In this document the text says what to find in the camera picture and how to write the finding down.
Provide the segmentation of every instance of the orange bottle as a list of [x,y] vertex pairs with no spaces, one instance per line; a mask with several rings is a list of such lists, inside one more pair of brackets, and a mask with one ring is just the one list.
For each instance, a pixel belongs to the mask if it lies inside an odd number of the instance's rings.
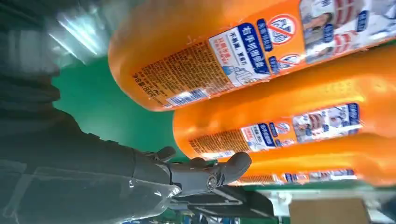
[[395,52],[395,45],[376,48],[176,110],[176,143],[190,158],[252,153],[240,183],[254,182],[252,175],[355,173],[356,166],[369,174],[391,170]]
[[375,186],[396,183],[396,139],[359,134],[281,150],[251,153],[253,163],[233,185],[361,180]]
[[392,39],[374,1],[144,1],[113,35],[109,65],[137,103],[173,110]]

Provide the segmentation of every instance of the green surface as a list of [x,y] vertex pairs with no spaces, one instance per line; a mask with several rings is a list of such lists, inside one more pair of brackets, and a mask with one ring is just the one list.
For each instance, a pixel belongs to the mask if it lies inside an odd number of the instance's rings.
[[[128,98],[113,80],[107,58],[62,70],[54,85],[61,91],[55,107],[70,113],[84,132],[140,151],[177,148],[173,112],[150,112]],[[180,151],[177,156],[185,158]]]

